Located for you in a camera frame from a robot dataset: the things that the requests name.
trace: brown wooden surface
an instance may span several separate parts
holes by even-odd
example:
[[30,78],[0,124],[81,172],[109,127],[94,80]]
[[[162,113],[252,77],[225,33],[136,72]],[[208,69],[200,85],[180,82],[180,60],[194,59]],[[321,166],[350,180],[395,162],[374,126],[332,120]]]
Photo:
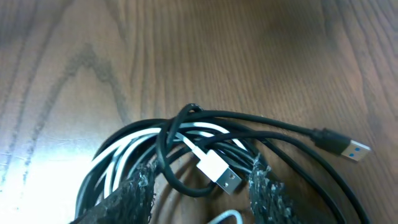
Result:
[[[70,221],[84,167],[106,137],[198,103],[328,127],[369,144],[373,153],[357,164],[317,151],[374,223],[396,222],[397,7],[394,0],[0,0],[0,214]],[[358,221],[319,165],[281,146]],[[294,171],[264,154],[290,188],[325,208]],[[215,202],[176,197],[164,199],[158,223],[204,223],[249,207],[247,192]]]

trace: usb plug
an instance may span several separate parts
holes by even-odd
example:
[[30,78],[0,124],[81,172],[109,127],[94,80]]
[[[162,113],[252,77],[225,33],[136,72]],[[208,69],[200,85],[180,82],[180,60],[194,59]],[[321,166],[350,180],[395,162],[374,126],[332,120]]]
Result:
[[200,159],[197,167],[228,194],[232,194],[242,182],[242,179],[215,151],[209,150],[206,156]]
[[355,161],[361,160],[371,152],[369,146],[326,128],[322,130],[315,129],[311,140],[316,147],[337,155],[346,156]]

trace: black usb connector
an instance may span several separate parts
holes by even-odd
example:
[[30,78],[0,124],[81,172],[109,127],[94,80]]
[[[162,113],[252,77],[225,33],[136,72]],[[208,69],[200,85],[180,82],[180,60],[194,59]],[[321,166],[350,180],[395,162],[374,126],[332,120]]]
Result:
[[337,155],[346,156],[355,161],[364,158],[371,148],[335,131],[324,128],[314,129],[311,140],[319,147]]

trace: bundle of cables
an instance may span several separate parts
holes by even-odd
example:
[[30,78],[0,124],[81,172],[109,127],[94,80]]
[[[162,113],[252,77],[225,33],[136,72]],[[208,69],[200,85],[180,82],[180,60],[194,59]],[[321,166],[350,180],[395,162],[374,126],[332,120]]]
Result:
[[[258,141],[276,153],[320,194],[338,223],[345,223],[345,218],[333,199],[292,158],[272,143],[271,140],[276,139],[294,145],[316,160],[340,186],[359,219],[363,223],[369,223],[364,208],[350,187],[314,150],[290,136],[271,131],[255,131],[224,118],[293,131],[308,136],[320,149],[356,161],[370,151],[369,147],[329,129],[308,129],[262,116],[229,111],[206,111],[196,104],[188,104],[172,119],[138,121],[125,126],[105,140],[96,152],[79,189],[75,217],[80,217],[94,207],[101,194],[103,198],[111,195],[120,187],[121,182],[131,179],[141,166],[155,167],[155,176],[163,174],[172,188],[191,197],[207,196],[217,185],[231,194],[242,179],[249,180],[256,163],[268,167],[256,147]],[[170,153],[173,148],[182,144],[185,147]],[[176,178],[170,168],[171,163],[189,152],[199,158],[197,167],[211,180],[202,189],[187,187]]]

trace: wood grain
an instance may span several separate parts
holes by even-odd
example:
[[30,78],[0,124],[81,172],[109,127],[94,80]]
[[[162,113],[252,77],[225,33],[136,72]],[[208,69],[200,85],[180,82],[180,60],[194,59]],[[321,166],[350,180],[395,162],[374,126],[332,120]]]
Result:
[[[373,153],[357,164],[318,152],[374,223],[396,222],[397,7],[391,0],[0,0],[0,213],[70,221],[82,167],[107,136],[195,102],[329,127],[369,144]],[[318,164],[281,147],[349,222],[358,221]],[[326,209],[294,171],[264,154],[288,187]],[[247,192],[179,197],[170,222],[249,207]]]

